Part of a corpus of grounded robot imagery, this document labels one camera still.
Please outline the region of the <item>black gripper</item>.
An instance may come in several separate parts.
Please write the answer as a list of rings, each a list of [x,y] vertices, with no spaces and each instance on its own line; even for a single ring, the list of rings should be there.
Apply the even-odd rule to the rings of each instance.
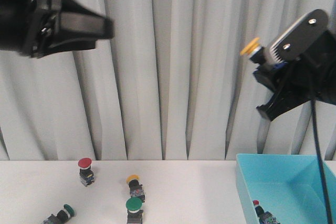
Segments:
[[[335,35],[325,31],[295,60],[267,70],[259,66],[253,72],[257,82],[273,92],[270,100],[257,107],[269,121],[310,101],[335,105]]]
[[[75,38],[55,36],[60,29]],[[59,52],[95,49],[113,38],[113,20],[75,0],[1,0],[1,50],[41,58]]]

